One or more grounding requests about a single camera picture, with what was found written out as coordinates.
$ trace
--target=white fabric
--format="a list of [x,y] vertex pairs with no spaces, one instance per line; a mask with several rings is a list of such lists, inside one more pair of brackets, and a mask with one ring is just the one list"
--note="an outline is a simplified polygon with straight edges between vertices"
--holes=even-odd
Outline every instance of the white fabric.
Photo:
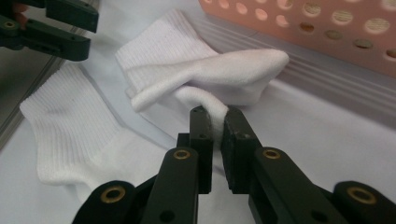
[[81,70],[67,65],[21,104],[37,142],[37,172],[46,184],[139,185],[158,174],[165,150],[121,127]]
[[[268,82],[289,62],[286,53],[275,49],[217,54],[178,10],[155,21],[122,47],[116,58],[130,83],[127,94],[134,110],[175,138],[188,131],[189,111],[193,108],[187,99],[177,98],[175,90],[193,86],[226,105],[253,105]],[[205,97],[197,94],[191,97],[199,98],[188,101],[200,102],[212,122],[214,117],[215,122],[223,122],[223,118],[211,114],[220,114],[223,106],[204,104]],[[215,129],[214,135],[219,143],[222,128]]]

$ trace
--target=basket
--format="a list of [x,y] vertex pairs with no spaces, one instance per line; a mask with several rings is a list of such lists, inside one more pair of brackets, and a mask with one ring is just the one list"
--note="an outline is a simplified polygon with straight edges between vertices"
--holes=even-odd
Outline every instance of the basket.
[[396,77],[396,0],[199,0],[211,15]]

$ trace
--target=white cloth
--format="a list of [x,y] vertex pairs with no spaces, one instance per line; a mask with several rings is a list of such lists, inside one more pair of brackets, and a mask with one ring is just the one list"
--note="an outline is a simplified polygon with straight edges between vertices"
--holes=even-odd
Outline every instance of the white cloth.
[[[289,62],[286,53],[275,49],[217,54],[178,10],[151,24],[116,58],[131,86],[127,94],[135,111],[177,138],[189,130],[190,110],[203,105],[212,122],[221,124],[212,123],[216,143],[222,135],[224,105],[206,104],[206,99],[214,102],[213,95],[226,105],[253,105]],[[201,89],[205,96],[177,97],[179,88],[189,86]]]
[[85,201],[111,180],[135,186],[158,174],[165,150],[121,127],[81,70],[64,66],[21,104],[37,142],[37,173],[77,186]]

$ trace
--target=basket hole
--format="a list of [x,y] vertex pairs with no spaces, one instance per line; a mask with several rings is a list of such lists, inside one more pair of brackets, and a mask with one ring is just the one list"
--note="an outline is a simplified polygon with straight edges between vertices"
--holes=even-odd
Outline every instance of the basket hole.
[[392,60],[396,60],[396,49],[388,49],[387,56]]
[[386,32],[389,27],[390,23],[380,18],[370,19],[364,24],[366,31],[375,35]]
[[353,20],[352,13],[345,10],[337,10],[332,14],[332,20],[339,25],[347,25]]
[[288,19],[286,19],[286,17],[283,15],[276,16],[276,24],[280,27],[289,27],[290,26]]
[[331,40],[339,40],[343,37],[343,35],[340,32],[334,30],[328,30],[324,34],[326,35],[326,37],[328,37]]
[[248,13],[248,8],[242,3],[236,3],[236,11],[239,14],[246,15]]
[[356,48],[358,49],[372,49],[373,43],[370,40],[366,39],[357,39],[353,42]]
[[382,0],[382,7],[389,11],[396,11],[396,0]]
[[312,34],[315,30],[315,27],[313,24],[309,22],[302,22],[300,23],[300,29],[307,34]]
[[230,3],[228,2],[228,0],[219,0],[219,5],[222,8],[229,8],[230,7]]
[[308,17],[316,17],[320,14],[321,7],[315,3],[305,3],[304,4],[304,14]]
[[113,190],[109,191],[106,196],[107,196],[107,198],[117,198],[120,196],[120,191],[113,189]]
[[277,5],[283,9],[289,9],[293,6],[293,0],[277,0]]
[[261,8],[256,8],[256,18],[259,21],[266,21],[268,19],[268,14],[266,11],[262,10]]

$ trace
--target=white table surface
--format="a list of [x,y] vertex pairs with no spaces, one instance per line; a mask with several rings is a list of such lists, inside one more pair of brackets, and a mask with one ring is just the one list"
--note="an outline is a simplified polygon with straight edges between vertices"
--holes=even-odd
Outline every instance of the white table surface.
[[[325,189],[356,180],[396,202],[396,79],[207,16],[197,0],[102,1],[98,32],[88,34],[90,58],[81,64],[119,120],[164,147],[176,144],[132,110],[114,57],[175,7],[218,52],[277,48],[290,54],[290,64],[271,81],[259,103],[242,108],[264,146],[287,152]],[[75,190],[41,184],[35,162],[35,138],[24,120],[0,151],[0,223],[71,223],[81,206]],[[225,181],[215,182],[213,188],[229,199],[224,201],[228,207],[246,203],[234,205],[243,208],[227,223],[254,223],[247,197],[233,196],[225,186]],[[210,196],[200,199],[208,202]],[[201,206],[199,217],[207,209]],[[224,208],[210,209],[221,216]]]

